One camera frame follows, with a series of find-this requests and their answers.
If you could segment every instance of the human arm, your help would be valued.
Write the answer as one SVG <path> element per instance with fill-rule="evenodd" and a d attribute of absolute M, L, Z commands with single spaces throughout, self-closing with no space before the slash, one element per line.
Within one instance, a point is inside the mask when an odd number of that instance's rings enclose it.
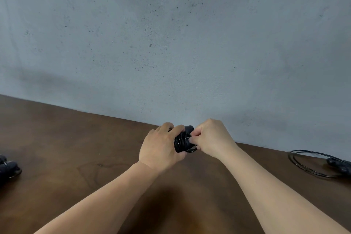
<path fill-rule="evenodd" d="M 174 138 L 183 130 L 183 125 L 174 127 L 171 123 L 151 130 L 141 146 L 137 163 L 35 234 L 116 234 L 156 177 L 185 157 L 185 152 L 177 153 L 173 146 Z"/>
<path fill-rule="evenodd" d="M 266 234 L 350 234 L 240 149 L 221 121 L 207 120 L 191 135 L 191 143 L 228 168 Z"/>

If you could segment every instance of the concrete wall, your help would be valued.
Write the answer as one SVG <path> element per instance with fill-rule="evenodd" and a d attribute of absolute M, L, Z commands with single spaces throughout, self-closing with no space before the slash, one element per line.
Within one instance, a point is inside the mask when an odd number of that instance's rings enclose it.
<path fill-rule="evenodd" d="M 351 159 L 350 0 L 0 0 L 0 93 Z"/>

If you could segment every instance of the wooden table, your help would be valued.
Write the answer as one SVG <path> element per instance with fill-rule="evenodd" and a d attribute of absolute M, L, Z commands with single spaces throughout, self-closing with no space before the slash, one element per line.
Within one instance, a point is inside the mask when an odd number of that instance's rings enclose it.
<path fill-rule="evenodd" d="M 33 233 L 116 178 L 138 160 L 152 128 L 0 95 L 0 153 L 23 169 L 0 188 L 0 232 Z M 239 146 L 351 231 L 350 181 L 307 174 L 288 161 L 286 152 Z M 119 233 L 264 232 L 226 168 L 195 152 L 156 180 Z"/>

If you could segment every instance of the brown table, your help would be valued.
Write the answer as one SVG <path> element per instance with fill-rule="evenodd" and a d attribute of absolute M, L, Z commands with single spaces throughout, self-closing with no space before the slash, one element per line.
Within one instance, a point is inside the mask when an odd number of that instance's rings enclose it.
<path fill-rule="evenodd" d="M 139 148 L 152 128 L 0 95 L 0 153 L 23 168 L 17 179 L 0 188 L 0 232 L 33 233 L 116 178 L 138 160 Z M 239 146 L 351 231 L 350 181 L 307 174 L 288 161 L 286 152 Z M 226 168 L 195 152 L 156 180 L 119 233 L 259 234 L 263 230 Z"/>

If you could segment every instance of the left hand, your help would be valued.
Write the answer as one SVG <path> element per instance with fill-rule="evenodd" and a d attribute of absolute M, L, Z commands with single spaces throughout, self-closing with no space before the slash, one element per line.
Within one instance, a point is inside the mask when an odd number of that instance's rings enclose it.
<path fill-rule="evenodd" d="M 161 173 L 183 160 L 186 152 L 177 153 L 173 145 L 174 138 L 182 131 L 185 131 L 184 125 L 174 127 L 170 122 L 164 123 L 156 130 L 150 130 L 141 146 L 139 162 Z"/>

